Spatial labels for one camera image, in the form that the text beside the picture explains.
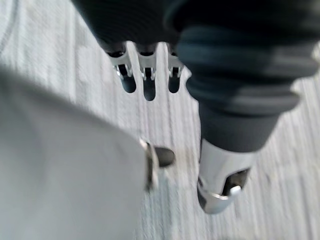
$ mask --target prosthetic hand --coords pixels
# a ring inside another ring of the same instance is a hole
[[[136,82],[125,41],[136,44],[148,101],[156,96],[158,42],[168,43],[170,92],[179,88],[183,64],[189,68],[186,86],[199,102],[201,123],[198,199],[208,214],[224,210],[243,189],[255,152],[280,115],[299,102],[292,83],[318,69],[311,52],[320,38],[319,2],[268,0],[260,6],[231,0],[213,1],[210,7],[205,0],[73,3],[128,93]]]

